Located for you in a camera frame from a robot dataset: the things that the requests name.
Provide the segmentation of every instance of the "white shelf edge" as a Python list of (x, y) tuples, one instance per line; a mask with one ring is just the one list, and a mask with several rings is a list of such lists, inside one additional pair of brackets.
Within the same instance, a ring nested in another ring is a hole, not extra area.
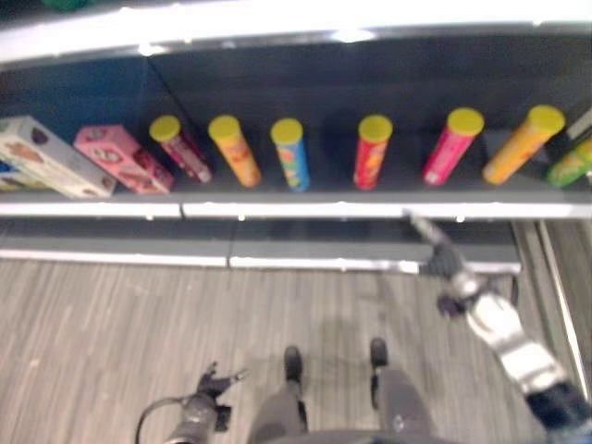
[(133, 265), (197, 265), (226, 267), (224, 256), (192, 256), (179, 254), (57, 252), (0, 248), (0, 258), (39, 261), (65, 261), (84, 263)]
[[(228, 259), (231, 268), (300, 268), (325, 269), (340, 271), (396, 271), (399, 273), (419, 273), (423, 263), (416, 261), (392, 261), (380, 259), (345, 259), (345, 258), (277, 258), (277, 257), (241, 257)], [(470, 262), (476, 273), (518, 275), (522, 266), (517, 262)]]
[(134, 47), (151, 56), (167, 52), (168, 43), (215, 39), (228, 39), (226, 47), (231, 48), (241, 38), (329, 32), (328, 40), (349, 43), (372, 39), (368, 30), (375, 29), (512, 24), (536, 28), (543, 23), (590, 21), (586, 0), (539, 2), (536, 7), (513, 0), (499, 0), (492, 7), (470, 0), (418, 0), (396, 13), (391, 7), (383, 0), (341, 2), (339, 7), (322, 0), (226, 0), (82, 9), (65, 18), (0, 31), (0, 64)]
[(114, 203), (114, 202), (60, 202), (60, 203), (2, 203), (0, 216), (57, 216), (57, 217), (138, 217), (181, 218), (179, 203)]
[(411, 211), (438, 219), (592, 219), (590, 203), (363, 203), (363, 202), (201, 202), (201, 203), (110, 203), (110, 202), (0, 202), (0, 216), (200, 218), (402, 218)]
[(184, 203), (183, 215), (197, 217), (401, 218), (406, 212), (434, 218), (578, 218), (592, 219), (586, 203)]
[[(267, 269), (324, 269), (338, 271), (395, 271), (405, 274), (418, 274), (420, 262), (392, 261), (379, 259), (344, 259), (344, 258), (265, 258), (239, 257), (228, 259), (221, 256), (189, 256), (167, 254), (137, 253), (93, 253), (93, 252), (57, 252), (45, 250), (1, 249), (0, 258), (39, 261), (64, 261), (101, 264), (129, 265), (182, 265), (213, 266), (230, 268), (267, 268)], [(515, 262), (470, 262), (476, 273), (517, 275), (522, 267)]]

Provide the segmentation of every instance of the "cable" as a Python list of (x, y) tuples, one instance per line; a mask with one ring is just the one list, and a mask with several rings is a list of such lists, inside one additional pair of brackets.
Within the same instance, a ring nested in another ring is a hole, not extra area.
[(142, 433), (142, 425), (144, 424), (144, 421), (146, 420), (148, 415), (150, 415), (150, 413), (152, 413), (156, 409), (165, 407), (166, 405), (182, 404), (185, 400), (186, 398), (163, 398), (162, 400), (155, 401), (148, 407), (146, 407), (140, 415), (138, 425), (136, 426), (136, 439), (134, 441), (135, 444), (140, 444), (140, 434)]

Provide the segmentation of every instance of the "pink box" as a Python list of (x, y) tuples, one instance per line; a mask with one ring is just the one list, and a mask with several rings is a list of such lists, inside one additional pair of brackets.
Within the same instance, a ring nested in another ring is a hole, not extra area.
[(121, 125), (83, 127), (74, 146), (132, 191), (168, 193), (173, 186), (173, 176)]

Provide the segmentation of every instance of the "snack box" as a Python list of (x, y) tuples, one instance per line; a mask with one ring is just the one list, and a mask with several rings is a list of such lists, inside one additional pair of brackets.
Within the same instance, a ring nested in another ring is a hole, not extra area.
[(74, 146), (132, 191), (170, 192), (173, 176), (121, 125), (83, 127)]
[(0, 191), (43, 190), (47, 185), (0, 161)]
[(0, 160), (72, 198), (109, 197), (117, 184), (29, 116), (0, 119)]

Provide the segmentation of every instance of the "yellow lid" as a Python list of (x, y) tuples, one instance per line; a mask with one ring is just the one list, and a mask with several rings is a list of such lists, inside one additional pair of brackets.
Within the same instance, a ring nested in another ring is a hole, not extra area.
[(392, 122), (387, 117), (373, 114), (360, 122), (358, 133), (366, 141), (383, 142), (392, 134)]
[(161, 116), (150, 125), (150, 137), (157, 142), (170, 141), (181, 131), (181, 122), (175, 116)]
[(241, 124), (233, 116), (218, 116), (210, 122), (207, 132), (216, 143), (228, 142), (240, 137)]
[(563, 113), (554, 106), (537, 105), (528, 111), (528, 122), (549, 136), (557, 134), (565, 126)]
[(274, 123), (270, 134), (276, 145), (293, 145), (302, 138), (302, 125), (295, 118), (282, 118)]
[(446, 124), (463, 136), (476, 136), (485, 126), (485, 120), (476, 109), (463, 107), (448, 114)]

